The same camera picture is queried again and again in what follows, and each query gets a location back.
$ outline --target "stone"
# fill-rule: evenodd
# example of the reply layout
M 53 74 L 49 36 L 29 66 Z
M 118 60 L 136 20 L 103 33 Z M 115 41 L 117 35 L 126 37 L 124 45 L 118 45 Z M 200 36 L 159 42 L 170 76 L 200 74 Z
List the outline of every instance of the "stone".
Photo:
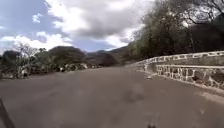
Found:
M 183 81 L 187 81 L 187 78 L 186 77 L 183 77 L 182 79 L 183 79 Z
M 184 58 L 185 58 L 185 56 L 184 56 L 184 55 L 181 55 L 181 56 L 180 56 L 180 58 L 181 58 L 181 59 L 184 59 Z
M 166 61 L 169 61 L 170 60 L 170 58 L 169 57 L 166 57 Z
M 203 54 L 203 55 L 202 55 L 202 57 L 207 57 L 207 56 L 208 56 L 208 54 Z
M 200 79 L 199 79 L 197 76 L 193 76 L 193 77 L 192 77 L 192 80 L 193 80 L 193 81 L 198 81 L 198 80 L 200 80 Z
M 193 56 L 193 58 L 199 58 L 200 57 L 200 55 L 194 55 Z
M 203 78 L 204 78 L 204 73 L 201 72 L 201 71 L 195 71 L 194 76 L 197 77 L 198 80 L 203 80 Z
M 192 76 L 194 73 L 193 69 L 188 69 L 188 76 Z
M 178 69 L 177 68 L 173 68 L 173 73 L 178 73 Z
M 195 81 L 196 84 L 203 84 L 202 80 Z
M 187 55 L 187 58 L 193 58 L 192 54 Z
M 182 70 L 182 75 L 183 75 L 183 76 L 187 76 L 187 69 L 183 69 L 183 70 Z
M 213 82 L 213 86 L 212 87 L 219 88 L 219 84 L 216 83 L 216 82 Z
M 160 75 L 164 75 L 164 72 L 163 72 L 163 71 L 161 71 L 161 72 L 160 72 Z
M 223 83 L 224 82 L 224 73 L 221 70 L 218 70 L 216 73 L 211 75 L 211 78 L 216 82 Z
M 219 88 L 224 90 L 224 84 L 220 85 Z
M 211 82 L 210 81 L 206 81 L 203 83 L 205 86 L 211 86 Z
M 174 60 L 178 60 L 178 59 L 179 59 L 178 56 L 175 56 L 175 57 L 174 57 Z
M 189 77 L 189 78 L 187 79 L 187 81 L 188 81 L 188 82 L 191 82 L 191 83 L 194 82 L 194 80 L 193 80 L 191 77 Z

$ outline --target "green tree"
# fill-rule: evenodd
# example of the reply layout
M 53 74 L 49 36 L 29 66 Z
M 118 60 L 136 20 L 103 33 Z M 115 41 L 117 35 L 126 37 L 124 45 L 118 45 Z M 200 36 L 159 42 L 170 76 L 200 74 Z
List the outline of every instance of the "green tree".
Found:
M 181 11 L 170 1 L 159 1 L 143 20 L 145 27 L 133 42 L 140 59 L 186 53 L 189 46 Z
M 17 51 L 5 51 L 2 55 L 2 72 L 12 73 L 14 78 L 18 77 L 19 56 Z
M 109 67 L 118 64 L 117 60 L 110 53 L 105 51 L 98 51 L 87 54 L 86 62 L 89 65 L 103 67 Z
M 49 56 L 58 66 L 81 63 L 85 54 L 78 48 L 58 46 L 49 50 Z

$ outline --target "sky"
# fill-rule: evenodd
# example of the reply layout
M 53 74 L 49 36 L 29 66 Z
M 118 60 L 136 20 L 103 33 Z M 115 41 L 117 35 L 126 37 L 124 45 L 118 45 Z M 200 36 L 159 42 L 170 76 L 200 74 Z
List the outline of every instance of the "sky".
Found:
M 18 43 L 83 51 L 128 45 L 153 0 L 0 0 L 0 53 Z

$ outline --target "asphalt road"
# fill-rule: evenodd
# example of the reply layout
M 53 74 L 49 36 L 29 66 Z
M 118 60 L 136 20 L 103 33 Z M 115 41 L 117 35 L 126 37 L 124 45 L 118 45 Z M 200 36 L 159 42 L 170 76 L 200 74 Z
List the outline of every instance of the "asphalt road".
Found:
M 222 93 L 125 68 L 1 81 L 0 97 L 16 128 L 224 128 Z

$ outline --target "vegetation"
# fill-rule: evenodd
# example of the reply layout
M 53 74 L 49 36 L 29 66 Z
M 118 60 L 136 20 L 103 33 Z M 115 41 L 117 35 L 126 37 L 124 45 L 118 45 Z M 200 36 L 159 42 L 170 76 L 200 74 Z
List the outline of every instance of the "vegetation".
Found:
M 123 59 L 223 50 L 223 11 L 223 0 L 157 1 Z
M 47 51 L 44 48 L 37 50 L 29 45 L 19 45 L 15 51 L 5 51 L 0 56 L 0 77 L 2 74 L 12 74 L 18 78 L 23 68 L 28 69 L 30 75 L 56 72 L 60 67 L 67 70 L 83 69 L 83 63 L 91 67 L 108 67 L 116 65 L 117 61 L 105 51 L 85 54 L 78 48 L 67 46 Z

